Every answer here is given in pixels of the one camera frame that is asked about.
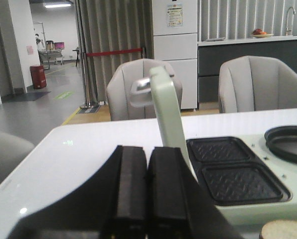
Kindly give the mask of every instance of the wooden floor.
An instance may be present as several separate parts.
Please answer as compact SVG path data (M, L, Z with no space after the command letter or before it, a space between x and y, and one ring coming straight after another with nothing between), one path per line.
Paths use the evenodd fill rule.
M109 106L103 105L96 113L77 114L73 113L63 124L91 123L111 121ZM199 110L182 110L182 116L210 115L218 114L218 106L216 103L202 103Z

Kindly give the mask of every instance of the refrigerator door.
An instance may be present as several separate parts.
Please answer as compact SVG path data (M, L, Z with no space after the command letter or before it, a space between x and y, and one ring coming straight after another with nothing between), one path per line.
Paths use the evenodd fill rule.
M152 0L153 35L197 32L197 0Z
M197 108L197 59L167 61L183 86L182 109Z
M197 33L154 36L154 59L179 60L197 58Z

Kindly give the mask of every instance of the fruit bowl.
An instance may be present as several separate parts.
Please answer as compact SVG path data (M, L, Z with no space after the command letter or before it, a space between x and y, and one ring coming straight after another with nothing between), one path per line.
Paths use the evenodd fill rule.
M252 37L256 37L256 38L264 38L264 37L270 37L273 36L273 34L258 34L258 35L253 35L251 34Z

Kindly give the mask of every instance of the label sticker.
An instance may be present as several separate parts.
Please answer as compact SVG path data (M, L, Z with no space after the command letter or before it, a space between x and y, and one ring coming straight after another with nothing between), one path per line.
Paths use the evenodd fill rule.
M168 4L166 10L167 27L183 26L183 4Z
M27 46L28 55L33 55L33 46Z

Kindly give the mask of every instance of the black nonstick plate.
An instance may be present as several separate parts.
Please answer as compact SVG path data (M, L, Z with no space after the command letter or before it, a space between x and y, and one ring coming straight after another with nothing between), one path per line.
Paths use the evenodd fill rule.
M285 202L290 192L239 138L187 140L199 185L220 206Z
M297 163L297 126L280 126L265 133L266 146L280 158Z

